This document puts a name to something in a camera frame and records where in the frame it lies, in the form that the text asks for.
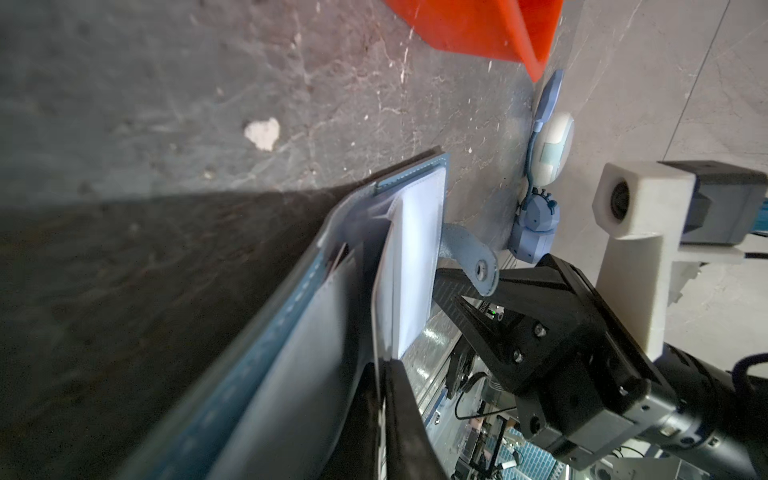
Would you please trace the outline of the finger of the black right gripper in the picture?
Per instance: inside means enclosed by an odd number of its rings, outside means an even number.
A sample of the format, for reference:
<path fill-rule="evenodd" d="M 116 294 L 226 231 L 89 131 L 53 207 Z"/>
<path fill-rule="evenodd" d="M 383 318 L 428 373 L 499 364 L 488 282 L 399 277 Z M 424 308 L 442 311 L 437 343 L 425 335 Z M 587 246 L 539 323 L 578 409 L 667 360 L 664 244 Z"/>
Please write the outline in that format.
<path fill-rule="evenodd" d="M 503 270 L 483 296 L 460 269 L 442 268 L 434 299 L 506 390 L 528 390 L 548 374 L 547 338 L 534 329 L 546 313 L 552 269 Z"/>

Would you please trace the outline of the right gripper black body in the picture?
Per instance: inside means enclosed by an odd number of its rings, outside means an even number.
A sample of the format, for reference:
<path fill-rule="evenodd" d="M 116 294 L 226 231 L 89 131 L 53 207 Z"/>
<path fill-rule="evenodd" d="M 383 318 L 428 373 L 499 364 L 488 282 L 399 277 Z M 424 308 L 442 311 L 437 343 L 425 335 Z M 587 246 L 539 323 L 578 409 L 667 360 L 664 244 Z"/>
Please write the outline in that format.
<path fill-rule="evenodd" d="M 678 397 L 595 287 L 552 255 L 503 274 L 526 439 L 576 470 L 657 428 Z"/>

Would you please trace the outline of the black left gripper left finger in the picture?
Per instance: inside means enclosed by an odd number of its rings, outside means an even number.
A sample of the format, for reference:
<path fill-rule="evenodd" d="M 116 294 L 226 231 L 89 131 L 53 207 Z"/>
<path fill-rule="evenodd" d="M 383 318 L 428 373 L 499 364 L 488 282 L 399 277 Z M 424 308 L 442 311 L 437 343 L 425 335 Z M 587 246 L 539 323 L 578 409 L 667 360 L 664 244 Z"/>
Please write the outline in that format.
<path fill-rule="evenodd" d="M 354 480 L 378 477 L 379 382 L 373 363 L 363 369 L 350 410 L 321 479 Z"/>

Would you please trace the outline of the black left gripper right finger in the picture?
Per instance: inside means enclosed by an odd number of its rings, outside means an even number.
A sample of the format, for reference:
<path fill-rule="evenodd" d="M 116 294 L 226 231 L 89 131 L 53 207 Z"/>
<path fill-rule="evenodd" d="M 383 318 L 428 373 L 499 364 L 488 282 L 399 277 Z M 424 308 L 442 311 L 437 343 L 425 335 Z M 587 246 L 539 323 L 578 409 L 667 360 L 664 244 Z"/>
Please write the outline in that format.
<path fill-rule="evenodd" d="M 421 418 L 403 363 L 383 363 L 387 478 L 446 479 Z"/>

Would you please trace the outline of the blue leather card holder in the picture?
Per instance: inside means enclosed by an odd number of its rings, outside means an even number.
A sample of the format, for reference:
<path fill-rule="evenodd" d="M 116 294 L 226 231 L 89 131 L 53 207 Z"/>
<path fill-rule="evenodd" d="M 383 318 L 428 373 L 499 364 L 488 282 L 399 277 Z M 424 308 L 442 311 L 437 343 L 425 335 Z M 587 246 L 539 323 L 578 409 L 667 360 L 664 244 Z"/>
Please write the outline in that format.
<path fill-rule="evenodd" d="M 483 296 L 499 282 L 494 252 L 444 220 L 448 171 L 449 155 L 432 149 L 343 198 L 118 477 L 320 479 L 368 363 L 381 404 L 377 478 L 387 474 L 383 363 L 402 362 L 423 331 L 439 260 L 457 262 Z"/>

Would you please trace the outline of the red plastic tray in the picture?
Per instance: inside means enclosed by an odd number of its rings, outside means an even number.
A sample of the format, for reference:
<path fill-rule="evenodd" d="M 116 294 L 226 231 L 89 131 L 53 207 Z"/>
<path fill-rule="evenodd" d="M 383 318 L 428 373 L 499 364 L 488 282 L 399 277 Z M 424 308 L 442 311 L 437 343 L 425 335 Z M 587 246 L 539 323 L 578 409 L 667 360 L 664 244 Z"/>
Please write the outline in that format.
<path fill-rule="evenodd" d="M 434 49 L 519 63 L 536 83 L 547 65 L 563 0 L 386 0 Z"/>

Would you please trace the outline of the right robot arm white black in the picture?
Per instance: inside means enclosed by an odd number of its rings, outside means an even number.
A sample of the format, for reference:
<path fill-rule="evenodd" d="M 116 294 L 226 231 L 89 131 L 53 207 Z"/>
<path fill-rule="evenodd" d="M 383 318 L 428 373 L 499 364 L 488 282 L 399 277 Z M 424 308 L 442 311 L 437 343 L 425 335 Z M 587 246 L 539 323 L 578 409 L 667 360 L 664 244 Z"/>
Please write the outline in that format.
<path fill-rule="evenodd" d="M 725 372 L 665 345 L 651 360 L 579 269 L 552 255 L 503 270 L 476 307 L 459 269 L 440 269 L 434 300 L 516 400 L 523 436 L 583 470 L 630 439 L 659 447 L 716 479 L 767 475 L 767 384 L 757 356 Z"/>

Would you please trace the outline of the blue toy figure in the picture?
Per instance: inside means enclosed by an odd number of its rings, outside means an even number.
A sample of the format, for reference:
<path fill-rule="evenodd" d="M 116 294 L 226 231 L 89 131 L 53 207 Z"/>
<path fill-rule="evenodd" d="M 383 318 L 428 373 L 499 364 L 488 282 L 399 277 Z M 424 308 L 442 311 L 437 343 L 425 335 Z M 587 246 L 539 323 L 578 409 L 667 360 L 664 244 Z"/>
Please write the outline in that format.
<path fill-rule="evenodd" d="M 509 240 L 509 250 L 523 262 L 535 264 L 551 250 L 557 226 L 560 221 L 560 207 L 545 187 L 534 187 L 531 174 L 531 160 L 534 143 L 543 125 L 554 114 L 564 79 L 564 71 L 555 71 L 543 88 L 537 105 L 531 136 L 528 141 L 524 162 L 524 186 L 522 199 L 518 204 Z"/>

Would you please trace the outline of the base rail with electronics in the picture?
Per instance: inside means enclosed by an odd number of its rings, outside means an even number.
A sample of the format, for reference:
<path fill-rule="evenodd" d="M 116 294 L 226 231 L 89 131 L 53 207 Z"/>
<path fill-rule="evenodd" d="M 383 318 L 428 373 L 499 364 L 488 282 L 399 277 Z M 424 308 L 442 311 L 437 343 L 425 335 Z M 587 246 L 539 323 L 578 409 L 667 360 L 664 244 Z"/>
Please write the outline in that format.
<path fill-rule="evenodd" d="M 582 359 L 586 348 L 597 337 L 597 317 L 589 311 L 589 288 L 576 268 L 552 255 L 545 255 L 533 268 L 536 267 L 552 269 L 552 286 L 546 298 L 547 310 L 534 329 L 538 337 L 547 338 L 548 360 L 551 362 L 542 381 L 528 390 L 504 389 L 438 305 L 434 299 L 435 286 L 427 300 L 427 312 L 432 314 L 440 309 L 444 316 L 441 324 L 449 334 L 445 338 L 430 339 L 425 332 L 420 332 L 404 357 L 406 373 L 414 385 L 417 405 L 427 423 L 442 418 L 448 423 L 459 424 L 484 420 L 490 420 L 493 425 L 501 422 L 517 424 L 526 437 L 537 437 L 563 459 L 575 460 L 583 465 L 586 452 L 566 441 L 563 433 L 565 422 L 556 415 L 561 402 L 557 397 L 546 399 L 545 395 L 554 387 L 556 380 Z M 464 389 L 461 382 L 463 371 L 470 368 L 476 359 L 481 360 L 486 368 L 482 381 L 496 383 L 499 388 L 488 402 L 491 408 L 484 414 L 450 414 L 435 397 L 442 393 L 446 401 L 458 405 L 458 397 Z"/>

